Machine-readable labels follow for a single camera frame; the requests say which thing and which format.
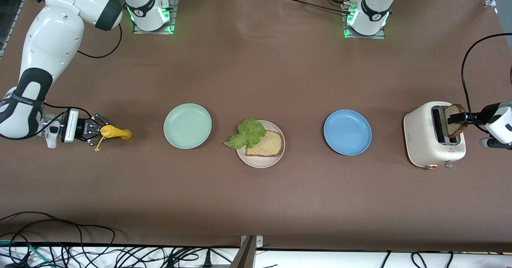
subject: white floor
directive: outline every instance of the white floor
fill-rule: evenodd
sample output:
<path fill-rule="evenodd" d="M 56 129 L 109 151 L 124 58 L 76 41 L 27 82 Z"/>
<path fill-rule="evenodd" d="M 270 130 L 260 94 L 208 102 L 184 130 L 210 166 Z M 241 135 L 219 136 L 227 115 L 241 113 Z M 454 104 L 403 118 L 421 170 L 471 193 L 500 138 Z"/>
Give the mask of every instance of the white floor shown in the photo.
<path fill-rule="evenodd" d="M 115 251 L 115 249 L 123 249 L 123 247 L 109 248 L 108 254 L 104 254 L 98 257 L 94 264 L 98 268 L 113 268 L 115 267 L 116 258 L 121 257 L 123 252 Z M 136 255 L 139 257 L 143 256 L 147 252 L 154 248 L 145 248 Z M 102 247 L 86 247 L 87 252 L 103 252 Z M 164 248 L 165 255 L 168 255 L 172 248 Z M 236 248 L 215 248 L 216 252 L 224 255 L 228 259 L 233 259 L 238 249 Z M 12 248 L 12 256 L 23 258 L 27 248 Z M 37 251 L 47 259 L 51 259 L 49 248 L 38 248 Z M 60 247 L 53 248 L 55 257 L 60 257 Z M 74 247 L 72 250 L 73 254 L 82 252 L 81 247 Z M 8 255 L 7 247 L 0 247 L 0 254 Z M 198 252 L 199 258 L 195 261 L 181 261 L 181 268 L 198 268 L 204 263 L 206 250 Z M 268 268 L 277 264 L 276 268 L 380 268 L 382 261 L 386 253 L 383 252 L 303 252 L 303 251 L 258 251 L 256 252 L 256 260 L 254 268 Z M 421 253 L 422 257 L 426 262 L 428 268 L 445 268 L 450 255 L 448 253 Z M 144 260 L 159 259 L 163 257 L 161 250 L 152 253 L 145 257 Z M 77 259 L 82 263 L 82 268 L 85 268 L 86 264 L 89 263 L 84 255 L 77 256 Z M 123 267 L 130 266 L 137 260 L 135 258 L 128 258 L 125 254 L 123 260 Z M 7 257 L 0 256 L 0 267 L 11 263 L 12 261 Z M 31 267 L 43 263 L 44 261 L 34 253 L 28 260 Z M 212 264 L 229 264 L 226 260 L 212 253 Z M 155 261 L 147 263 L 147 268 L 160 268 L 162 261 Z M 139 263 L 135 265 L 136 268 L 145 268 L 144 264 Z M 391 253 L 386 263 L 386 268 L 417 268 L 411 261 L 411 253 L 406 252 L 394 252 Z M 512 256 L 510 255 L 488 255 L 488 254 L 455 254 L 450 268 L 512 268 Z M 69 268 L 79 268 L 79 265 L 73 261 L 69 263 Z M 94 268 L 92 265 L 88 265 L 87 268 Z"/>

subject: green lettuce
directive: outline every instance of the green lettuce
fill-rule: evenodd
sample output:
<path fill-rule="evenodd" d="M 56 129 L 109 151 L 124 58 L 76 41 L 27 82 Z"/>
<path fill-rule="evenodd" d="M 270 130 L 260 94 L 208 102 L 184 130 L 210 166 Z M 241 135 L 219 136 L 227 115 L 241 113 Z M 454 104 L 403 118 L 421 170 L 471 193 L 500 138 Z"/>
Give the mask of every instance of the green lettuce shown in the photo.
<path fill-rule="evenodd" d="M 224 144 L 231 149 L 240 149 L 245 145 L 253 148 L 266 133 L 265 127 L 258 120 L 247 118 L 238 124 L 238 134 L 231 136 Z"/>

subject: brown table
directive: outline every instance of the brown table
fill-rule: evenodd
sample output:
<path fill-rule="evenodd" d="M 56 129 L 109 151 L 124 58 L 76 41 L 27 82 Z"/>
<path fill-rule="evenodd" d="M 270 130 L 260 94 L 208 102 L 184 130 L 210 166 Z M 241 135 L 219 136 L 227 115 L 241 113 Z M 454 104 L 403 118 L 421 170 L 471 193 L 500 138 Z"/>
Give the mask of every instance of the brown table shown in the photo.
<path fill-rule="evenodd" d="M 16 85 L 41 7 L 27 0 L 20 14 L 0 61 L 3 91 Z M 133 139 L 100 152 L 2 139 L 2 215 L 37 210 L 113 226 L 124 231 L 116 242 L 131 244 L 236 245 L 239 235 L 263 234 L 271 248 L 510 250 L 510 151 L 482 148 L 484 135 L 470 127 L 466 157 L 425 171 L 408 161 L 402 135 L 404 115 L 426 102 L 465 104 L 462 57 L 501 32 L 496 13 L 481 0 L 396 0 L 393 9 L 386 40 L 345 39 L 338 14 L 289 0 L 184 0 L 167 36 L 128 33 L 125 15 L 119 49 L 101 60 L 76 55 L 47 101 L 99 112 Z M 118 33 L 86 25 L 80 49 L 106 53 Z M 511 64 L 503 38 L 473 50 L 475 110 L 510 98 Z M 213 129 L 199 148 L 179 150 L 162 126 L 187 102 L 210 112 Z M 363 154 L 338 155 L 324 141 L 324 120 L 338 109 L 370 122 Z M 285 154 L 271 168 L 251 168 L 222 144 L 247 117 L 284 132 Z M 33 240 L 78 241 L 62 226 L 33 230 Z"/>

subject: bread slice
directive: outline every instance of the bread slice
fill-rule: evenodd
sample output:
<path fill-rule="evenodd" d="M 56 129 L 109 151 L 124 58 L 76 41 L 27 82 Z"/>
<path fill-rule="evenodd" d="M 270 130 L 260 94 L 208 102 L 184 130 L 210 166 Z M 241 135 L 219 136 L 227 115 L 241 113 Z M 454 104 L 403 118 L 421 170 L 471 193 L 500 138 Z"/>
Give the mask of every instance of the bread slice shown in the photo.
<path fill-rule="evenodd" d="M 465 113 L 466 109 L 461 104 L 453 104 L 452 106 L 444 108 L 444 120 L 446 121 L 446 129 L 448 130 L 448 137 L 453 139 L 459 136 L 466 128 L 467 124 L 448 124 L 448 118 L 453 114 Z"/>
<path fill-rule="evenodd" d="M 259 157 L 278 157 L 283 151 L 283 139 L 279 133 L 267 130 L 260 142 L 253 148 L 247 148 L 245 155 Z"/>

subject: green plate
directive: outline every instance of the green plate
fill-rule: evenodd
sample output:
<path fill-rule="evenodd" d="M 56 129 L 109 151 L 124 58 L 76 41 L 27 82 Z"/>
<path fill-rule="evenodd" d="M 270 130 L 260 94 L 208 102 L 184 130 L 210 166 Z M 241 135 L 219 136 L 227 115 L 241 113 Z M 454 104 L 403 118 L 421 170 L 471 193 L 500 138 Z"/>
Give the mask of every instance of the green plate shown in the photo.
<path fill-rule="evenodd" d="M 197 104 L 182 104 L 169 112 L 163 124 L 163 133 L 169 143 L 180 149 L 201 145 L 212 131 L 212 118 Z"/>

